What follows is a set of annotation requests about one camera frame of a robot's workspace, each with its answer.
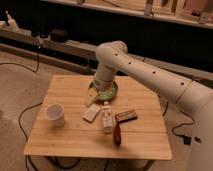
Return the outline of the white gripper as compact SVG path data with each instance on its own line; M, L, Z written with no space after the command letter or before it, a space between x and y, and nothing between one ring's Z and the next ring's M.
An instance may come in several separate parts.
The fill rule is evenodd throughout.
M112 87L113 82L113 79L104 80L103 78L100 78L97 74L94 75L92 81L94 87L101 92L109 90Z

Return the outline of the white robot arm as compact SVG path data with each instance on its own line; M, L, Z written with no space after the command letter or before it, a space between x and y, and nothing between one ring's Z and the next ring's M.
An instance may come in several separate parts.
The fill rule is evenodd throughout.
M130 57L122 41L99 45L95 55L99 64L93 85L98 91L111 88L116 72L121 71L193 117L187 171L213 171L212 88Z

